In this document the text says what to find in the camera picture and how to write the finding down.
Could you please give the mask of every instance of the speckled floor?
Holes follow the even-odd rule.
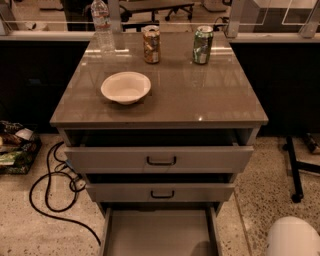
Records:
[[[49,148],[60,141],[58,135],[41,135],[43,146],[28,175],[0,175],[0,255],[98,255],[99,246],[85,228],[40,215],[29,203],[34,182],[47,172]],[[320,177],[301,173],[304,199],[292,203],[293,181],[284,138],[258,138],[253,156],[236,179],[230,201],[223,204],[217,226],[223,256],[265,255],[266,237],[271,225],[280,217],[296,216],[320,231]],[[311,155],[300,139],[294,139],[298,159],[320,164],[319,155]],[[63,147],[58,156],[63,158]],[[51,166],[57,163],[51,159]],[[34,203],[43,211],[46,180],[34,191]],[[50,200],[62,208],[72,200],[68,182],[53,178]],[[101,238],[104,218],[88,194],[81,192],[77,203],[56,216],[71,218],[90,226]]]

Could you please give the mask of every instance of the drawer handle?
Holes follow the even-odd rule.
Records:
[[[169,163],[156,163],[156,162],[151,162],[150,157],[147,156],[147,163],[149,165],[154,165],[154,166],[171,166],[171,165],[175,165],[177,162],[177,157],[173,157],[172,162]]]
[[[168,196],[156,196],[154,195],[154,192],[151,191],[151,197],[154,199],[169,199],[169,198],[173,198],[174,197],[174,190],[171,191],[171,195]]]

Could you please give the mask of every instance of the plastic bottle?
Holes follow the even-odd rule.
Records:
[[[114,39],[111,29],[109,8],[102,0],[94,0],[91,4],[91,14],[101,51],[114,51]]]

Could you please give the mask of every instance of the white bowl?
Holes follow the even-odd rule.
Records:
[[[109,76],[101,86],[102,94],[123,105],[137,102],[151,88],[148,77],[136,72],[120,72]]]

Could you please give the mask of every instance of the soda can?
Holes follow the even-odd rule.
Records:
[[[160,61],[160,30],[158,26],[149,25],[142,29],[144,60],[147,63]]]
[[[211,26],[200,26],[194,36],[193,61],[198,64],[206,64],[210,58],[213,39]]]

